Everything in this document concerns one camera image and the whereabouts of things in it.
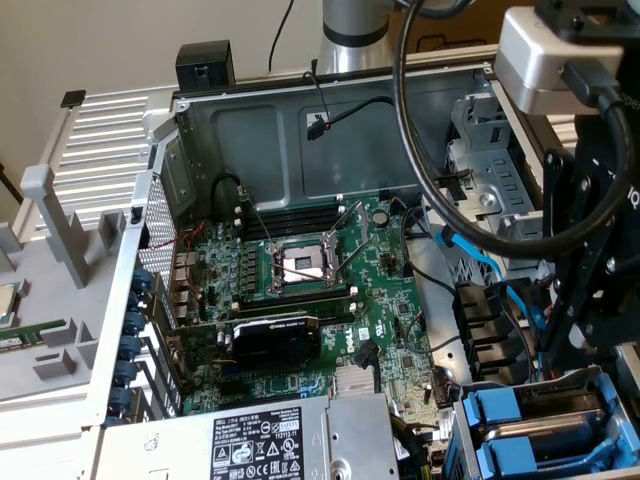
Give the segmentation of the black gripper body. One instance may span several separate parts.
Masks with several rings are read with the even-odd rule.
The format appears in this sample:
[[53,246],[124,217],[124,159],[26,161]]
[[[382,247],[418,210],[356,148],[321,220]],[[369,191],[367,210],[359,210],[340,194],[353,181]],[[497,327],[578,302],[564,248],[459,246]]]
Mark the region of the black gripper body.
[[[634,147],[639,147],[639,50],[627,49],[620,62],[617,74],[619,98],[625,118],[631,130]],[[578,172],[589,183],[587,189],[586,214],[604,202],[604,197],[617,172],[617,155],[609,125],[599,115],[592,94],[580,93],[583,106],[591,108],[574,120],[578,142],[575,159]],[[629,186],[625,202],[618,210],[609,237],[609,250],[637,250],[639,248],[639,165],[635,164],[627,175]]]

